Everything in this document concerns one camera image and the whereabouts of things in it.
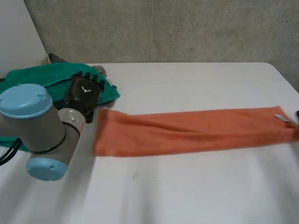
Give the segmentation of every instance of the green towel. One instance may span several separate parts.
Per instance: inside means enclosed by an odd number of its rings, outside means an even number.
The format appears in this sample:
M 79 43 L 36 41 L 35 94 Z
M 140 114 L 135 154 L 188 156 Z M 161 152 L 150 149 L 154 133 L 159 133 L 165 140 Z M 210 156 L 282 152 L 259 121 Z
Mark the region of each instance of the green towel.
M 116 88 L 111 86 L 96 69 L 79 63 L 52 63 L 10 71 L 5 77 L 5 81 L 0 82 L 0 94 L 13 86 L 32 83 L 46 87 L 53 102 L 61 101 L 71 83 L 71 76 L 78 71 L 82 71 L 83 74 L 89 72 L 91 76 L 97 75 L 99 81 L 105 81 L 105 90 L 101 94 L 98 104 L 106 103 L 120 96 Z M 9 147 L 15 139 L 15 137 L 0 137 L 0 146 Z

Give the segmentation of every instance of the concrete wall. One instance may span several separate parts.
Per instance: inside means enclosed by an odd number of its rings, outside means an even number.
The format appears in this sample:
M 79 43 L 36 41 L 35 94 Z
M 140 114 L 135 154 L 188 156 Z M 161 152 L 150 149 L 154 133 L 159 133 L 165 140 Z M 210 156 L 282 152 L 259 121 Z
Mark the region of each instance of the concrete wall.
M 72 62 L 268 62 L 299 91 L 298 0 L 25 0 Z

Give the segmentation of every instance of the orange towel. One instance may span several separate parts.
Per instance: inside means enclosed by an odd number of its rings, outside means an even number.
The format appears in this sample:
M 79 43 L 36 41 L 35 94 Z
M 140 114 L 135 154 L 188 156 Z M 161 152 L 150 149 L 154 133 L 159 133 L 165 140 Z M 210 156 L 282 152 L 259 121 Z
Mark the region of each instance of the orange towel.
M 148 156 L 256 147 L 298 140 L 296 124 L 273 117 L 279 106 L 127 115 L 101 109 L 97 156 Z

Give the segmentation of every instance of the table surface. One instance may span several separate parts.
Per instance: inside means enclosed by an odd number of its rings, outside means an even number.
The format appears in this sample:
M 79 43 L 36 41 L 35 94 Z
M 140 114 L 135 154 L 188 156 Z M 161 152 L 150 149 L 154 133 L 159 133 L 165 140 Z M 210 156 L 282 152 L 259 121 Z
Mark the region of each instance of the table surface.
M 267 63 L 101 64 L 129 114 L 279 105 L 299 94 Z M 0 168 L 4 224 L 299 223 L 299 145 L 142 158 L 91 157 L 87 125 L 66 177 L 31 178 L 28 153 Z

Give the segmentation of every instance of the blue cap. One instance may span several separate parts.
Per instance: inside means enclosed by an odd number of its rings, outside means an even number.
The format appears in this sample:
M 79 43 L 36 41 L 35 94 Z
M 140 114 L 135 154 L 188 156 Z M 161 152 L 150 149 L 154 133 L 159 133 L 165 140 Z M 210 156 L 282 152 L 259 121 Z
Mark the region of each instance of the blue cap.
M 58 181 L 62 179 L 68 166 L 58 160 L 36 157 L 27 161 L 26 170 L 34 178 L 42 181 Z
M 34 118 L 51 107 L 51 96 L 43 86 L 37 84 L 14 86 L 0 95 L 0 112 L 10 118 Z

